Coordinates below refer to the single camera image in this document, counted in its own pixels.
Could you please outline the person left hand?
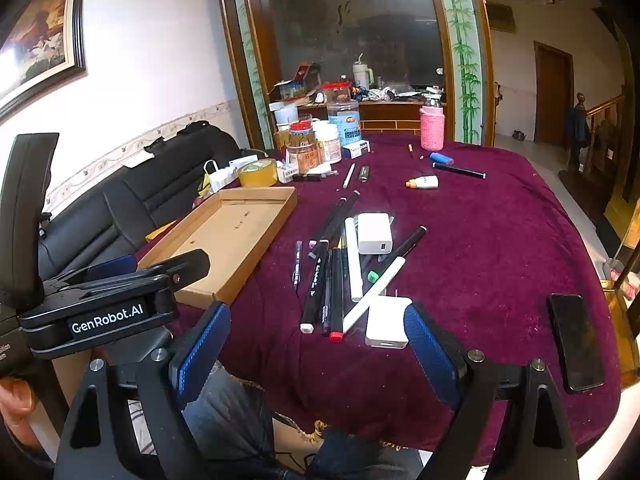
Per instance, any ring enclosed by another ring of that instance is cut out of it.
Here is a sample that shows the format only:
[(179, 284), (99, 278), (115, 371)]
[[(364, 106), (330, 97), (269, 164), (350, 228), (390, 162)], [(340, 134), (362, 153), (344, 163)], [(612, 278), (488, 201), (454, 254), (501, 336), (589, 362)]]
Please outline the person left hand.
[(20, 378), (2, 378), (0, 403), (6, 428), (12, 432), (17, 441), (28, 448), (41, 451), (41, 444), (28, 421), (28, 416), (37, 407), (37, 399), (29, 383)]

